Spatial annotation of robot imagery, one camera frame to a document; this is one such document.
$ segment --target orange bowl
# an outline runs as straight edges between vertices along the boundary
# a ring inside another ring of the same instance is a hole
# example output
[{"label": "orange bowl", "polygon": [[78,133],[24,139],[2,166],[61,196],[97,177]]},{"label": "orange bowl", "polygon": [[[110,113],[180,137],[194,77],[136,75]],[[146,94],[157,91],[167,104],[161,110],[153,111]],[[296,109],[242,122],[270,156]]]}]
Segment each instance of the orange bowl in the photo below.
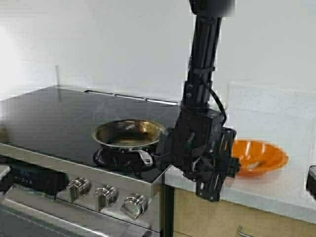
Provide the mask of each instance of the orange bowl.
[{"label": "orange bowl", "polygon": [[288,162],[287,154],[280,148],[253,140],[235,140],[232,155],[241,164],[237,175],[247,177],[262,175],[281,168]]}]

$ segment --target metal skillet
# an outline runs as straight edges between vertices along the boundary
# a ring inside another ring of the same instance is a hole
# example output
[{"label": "metal skillet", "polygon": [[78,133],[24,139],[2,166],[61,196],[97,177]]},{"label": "metal skillet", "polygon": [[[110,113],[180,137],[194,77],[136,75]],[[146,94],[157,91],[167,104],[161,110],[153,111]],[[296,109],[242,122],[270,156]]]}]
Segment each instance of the metal skillet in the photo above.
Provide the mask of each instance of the metal skillet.
[{"label": "metal skillet", "polygon": [[164,126],[153,121],[124,119],[97,127],[92,137],[111,150],[138,153],[145,166],[150,167],[153,165],[153,158],[142,148],[156,144],[164,131]]}]

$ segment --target kitchen cabinet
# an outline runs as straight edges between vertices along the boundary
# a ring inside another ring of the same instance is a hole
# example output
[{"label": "kitchen cabinet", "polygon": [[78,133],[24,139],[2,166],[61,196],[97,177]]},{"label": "kitchen cabinet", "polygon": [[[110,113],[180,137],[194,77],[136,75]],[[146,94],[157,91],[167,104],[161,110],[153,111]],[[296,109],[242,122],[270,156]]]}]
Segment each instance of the kitchen cabinet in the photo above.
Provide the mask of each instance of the kitchen cabinet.
[{"label": "kitchen cabinet", "polygon": [[254,237],[314,237],[316,225],[228,201],[208,202],[176,189],[175,237],[238,237],[237,229]]}]

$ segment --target silver knob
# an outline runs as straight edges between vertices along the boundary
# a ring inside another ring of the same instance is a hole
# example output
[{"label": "silver knob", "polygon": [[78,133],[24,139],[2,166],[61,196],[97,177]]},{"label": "silver knob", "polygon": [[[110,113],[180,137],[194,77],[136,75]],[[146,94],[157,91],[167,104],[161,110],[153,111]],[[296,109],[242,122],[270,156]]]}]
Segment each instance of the silver knob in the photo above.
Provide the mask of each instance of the silver knob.
[{"label": "silver knob", "polygon": [[143,195],[131,194],[128,196],[121,207],[121,211],[130,218],[136,220],[143,215],[148,207],[148,200]]},{"label": "silver knob", "polygon": [[78,198],[83,198],[91,188],[91,182],[84,178],[77,178],[67,186],[68,201],[74,202]]},{"label": "silver knob", "polygon": [[119,192],[115,187],[104,186],[97,188],[94,193],[95,211],[101,211],[103,208],[110,207],[118,199]]}]

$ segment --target black cable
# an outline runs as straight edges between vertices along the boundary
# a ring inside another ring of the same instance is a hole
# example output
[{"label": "black cable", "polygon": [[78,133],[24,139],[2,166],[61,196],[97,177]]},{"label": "black cable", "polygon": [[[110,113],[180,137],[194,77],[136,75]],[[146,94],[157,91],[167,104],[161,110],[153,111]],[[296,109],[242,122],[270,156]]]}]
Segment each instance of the black cable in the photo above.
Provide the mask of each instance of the black cable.
[{"label": "black cable", "polygon": [[226,120],[227,120],[227,115],[226,115],[225,108],[224,108],[224,106],[223,106],[223,104],[222,104],[220,98],[218,98],[218,96],[217,96],[217,94],[215,93],[215,91],[214,91],[211,87],[209,87],[209,86],[206,84],[205,81],[202,80],[202,82],[203,82],[204,86],[205,86],[206,88],[208,88],[209,93],[210,93],[211,96],[214,98],[214,100],[215,100],[215,102],[216,102],[216,104],[217,104],[219,110],[221,111],[221,113],[222,113],[222,115],[223,115],[223,117],[224,117],[223,122],[222,122],[222,125],[224,125],[224,123],[225,123]]}]

